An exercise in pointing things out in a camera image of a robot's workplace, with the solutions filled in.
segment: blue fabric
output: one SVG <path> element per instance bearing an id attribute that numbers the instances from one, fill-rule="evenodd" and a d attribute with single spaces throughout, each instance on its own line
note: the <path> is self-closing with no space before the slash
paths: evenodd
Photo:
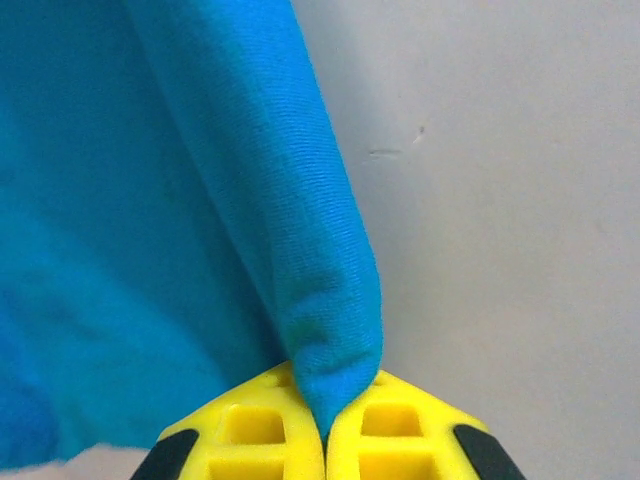
<path id="1" fill-rule="evenodd" d="M 0 468 L 287 358 L 326 438 L 380 303 L 288 1 L 0 2 Z"/>

